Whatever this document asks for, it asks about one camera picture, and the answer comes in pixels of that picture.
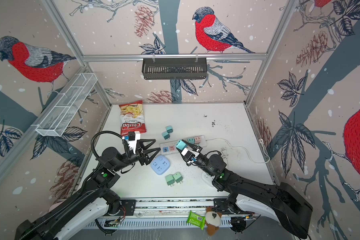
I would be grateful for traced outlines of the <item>green plug adapter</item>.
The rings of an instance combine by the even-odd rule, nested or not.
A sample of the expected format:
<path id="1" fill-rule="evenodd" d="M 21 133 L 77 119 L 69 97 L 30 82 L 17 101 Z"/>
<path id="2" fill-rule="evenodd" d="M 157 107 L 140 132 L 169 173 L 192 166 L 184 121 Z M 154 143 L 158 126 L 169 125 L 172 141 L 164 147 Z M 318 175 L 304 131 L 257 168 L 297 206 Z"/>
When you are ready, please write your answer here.
<path id="1" fill-rule="evenodd" d="M 173 177 L 173 175 L 167 175 L 165 176 L 165 180 L 168 186 L 173 186 L 175 184 L 175 179 Z"/>
<path id="2" fill-rule="evenodd" d="M 180 172 L 173 174 L 173 178 L 176 183 L 182 183 L 184 179 Z"/>

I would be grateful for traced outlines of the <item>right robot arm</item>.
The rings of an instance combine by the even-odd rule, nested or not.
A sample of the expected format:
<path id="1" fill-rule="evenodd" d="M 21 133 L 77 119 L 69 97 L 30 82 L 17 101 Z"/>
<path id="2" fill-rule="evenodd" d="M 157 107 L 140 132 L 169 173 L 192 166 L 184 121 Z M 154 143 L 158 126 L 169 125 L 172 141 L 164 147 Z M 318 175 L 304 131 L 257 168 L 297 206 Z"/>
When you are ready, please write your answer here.
<path id="1" fill-rule="evenodd" d="M 219 192 L 228 192 L 219 212 L 237 214 L 243 206 L 237 203 L 239 195 L 248 197 L 262 206 L 267 206 L 271 214 L 289 233 L 300 239 L 309 238 L 309 226 L 313 207 L 291 185 L 268 185 L 246 179 L 227 169 L 219 151 L 210 157 L 201 153 L 202 147 L 179 140 L 178 152 L 188 166 L 196 166 L 211 176 L 212 185 Z"/>

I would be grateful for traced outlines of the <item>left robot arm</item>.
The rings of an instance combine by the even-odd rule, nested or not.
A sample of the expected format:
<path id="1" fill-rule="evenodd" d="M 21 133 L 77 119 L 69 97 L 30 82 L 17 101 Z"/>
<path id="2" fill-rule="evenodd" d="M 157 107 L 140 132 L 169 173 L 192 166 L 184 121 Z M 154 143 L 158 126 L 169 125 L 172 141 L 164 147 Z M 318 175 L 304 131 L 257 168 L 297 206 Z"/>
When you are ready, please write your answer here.
<path id="1" fill-rule="evenodd" d="M 101 155 L 95 150 L 95 140 L 111 134 L 122 140 L 124 154 L 115 147 L 106 148 Z M 155 139 L 141 139 L 139 132 L 123 137 L 112 131 L 101 131 L 91 140 L 91 150 L 97 167 L 83 180 L 82 186 L 71 197 L 34 222 L 21 223 L 16 229 L 16 240 L 68 240 L 85 226 L 106 214 L 116 215 L 123 210 L 121 198 L 112 191 L 123 169 L 139 162 L 148 166 L 160 148 L 152 148 Z"/>

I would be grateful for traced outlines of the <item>blue cube power socket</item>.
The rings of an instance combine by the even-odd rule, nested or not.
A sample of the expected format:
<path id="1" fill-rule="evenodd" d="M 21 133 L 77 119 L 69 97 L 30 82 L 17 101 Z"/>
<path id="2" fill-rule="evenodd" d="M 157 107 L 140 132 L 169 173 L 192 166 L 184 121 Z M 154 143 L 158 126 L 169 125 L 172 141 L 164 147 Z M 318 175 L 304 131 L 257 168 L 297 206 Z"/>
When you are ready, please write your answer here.
<path id="1" fill-rule="evenodd" d="M 151 163 L 152 170 L 157 175 L 163 175 L 171 166 L 170 161 L 163 155 L 158 155 Z"/>

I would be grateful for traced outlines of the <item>white multicolour power strip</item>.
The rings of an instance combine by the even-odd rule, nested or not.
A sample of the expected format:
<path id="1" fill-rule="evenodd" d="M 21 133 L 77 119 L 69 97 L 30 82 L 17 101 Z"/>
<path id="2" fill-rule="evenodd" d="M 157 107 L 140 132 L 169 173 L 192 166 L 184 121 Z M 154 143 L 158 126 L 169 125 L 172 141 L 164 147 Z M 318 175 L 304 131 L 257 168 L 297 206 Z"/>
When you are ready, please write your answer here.
<path id="1" fill-rule="evenodd" d="M 206 140 L 205 136 L 201 136 L 201 139 L 202 139 L 201 142 L 199 144 L 196 144 L 196 145 L 199 145 L 200 147 L 204 148 L 204 147 L 207 146 L 207 140 Z M 178 141 L 171 141 L 171 142 L 161 143 L 160 144 L 161 154 L 162 155 L 170 155 L 170 154 L 177 153 L 177 150 L 176 150 L 176 143 L 177 142 Z"/>

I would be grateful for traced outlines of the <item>white cube power socket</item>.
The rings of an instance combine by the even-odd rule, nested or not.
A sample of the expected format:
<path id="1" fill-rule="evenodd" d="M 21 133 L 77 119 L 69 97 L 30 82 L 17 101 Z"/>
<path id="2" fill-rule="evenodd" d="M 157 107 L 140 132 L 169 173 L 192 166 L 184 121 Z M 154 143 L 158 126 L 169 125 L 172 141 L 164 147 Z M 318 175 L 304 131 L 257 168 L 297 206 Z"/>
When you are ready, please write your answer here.
<path id="1" fill-rule="evenodd" d="M 214 187 L 213 184 L 212 184 L 213 179 L 214 179 L 213 176 L 210 176 L 208 173 L 203 172 L 202 175 L 201 175 L 201 178 L 208 186 L 210 186 L 211 188 Z"/>

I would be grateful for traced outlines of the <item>red white cassava chips bag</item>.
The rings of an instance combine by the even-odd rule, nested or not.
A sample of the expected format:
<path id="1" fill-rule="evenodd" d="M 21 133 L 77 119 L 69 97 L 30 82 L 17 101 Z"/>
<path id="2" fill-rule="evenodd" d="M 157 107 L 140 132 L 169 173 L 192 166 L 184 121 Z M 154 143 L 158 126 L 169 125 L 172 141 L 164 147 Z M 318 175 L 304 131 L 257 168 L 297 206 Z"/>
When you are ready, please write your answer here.
<path id="1" fill-rule="evenodd" d="M 121 135 L 127 136 L 128 132 L 146 133 L 143 101 L 119 105 L 121 118 Z"/>

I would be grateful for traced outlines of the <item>green wipes packet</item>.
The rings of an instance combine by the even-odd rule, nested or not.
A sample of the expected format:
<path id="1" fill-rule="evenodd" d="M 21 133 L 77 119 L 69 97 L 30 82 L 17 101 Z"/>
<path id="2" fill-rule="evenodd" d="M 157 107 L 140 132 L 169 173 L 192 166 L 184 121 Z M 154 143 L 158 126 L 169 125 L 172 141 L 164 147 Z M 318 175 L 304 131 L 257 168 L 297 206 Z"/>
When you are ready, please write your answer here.
<path id="1" fill-rule="evenodd" d="M 204 230 L 205 228 L 205 217 L 200 216 L 192 211 L 190 211 L 189 216 L 187 218 L 187 224 L 191 224 Z"/>

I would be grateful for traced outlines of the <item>brown white plush toy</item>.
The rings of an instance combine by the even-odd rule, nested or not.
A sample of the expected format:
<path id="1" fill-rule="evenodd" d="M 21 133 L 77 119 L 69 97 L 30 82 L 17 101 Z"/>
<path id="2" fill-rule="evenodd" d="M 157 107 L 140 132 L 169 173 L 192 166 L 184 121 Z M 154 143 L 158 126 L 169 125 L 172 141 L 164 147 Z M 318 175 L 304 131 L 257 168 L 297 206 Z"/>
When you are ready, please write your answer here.
<path id="1" fill-rule="evenodd" d="M 211 207 L 206 208 L 205 225 L 207 234 L 213 236 L 220 228 L 222 223 L 222 213 L 214 211 Z"/>

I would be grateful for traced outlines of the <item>white mesh wall basket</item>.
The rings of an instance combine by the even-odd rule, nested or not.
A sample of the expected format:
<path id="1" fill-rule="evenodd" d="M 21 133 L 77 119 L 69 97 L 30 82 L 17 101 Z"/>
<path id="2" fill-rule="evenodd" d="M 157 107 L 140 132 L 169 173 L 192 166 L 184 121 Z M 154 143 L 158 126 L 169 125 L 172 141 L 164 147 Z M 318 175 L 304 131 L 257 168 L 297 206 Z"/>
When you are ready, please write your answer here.
<path id="1" fill-rule="evenodd" d="M 94 73 L 76 75 L 68 90 L 59 94 L 57 103 L 36 127 L 36 132 L 43 137 L 62 136 L 97 81 Z"/>

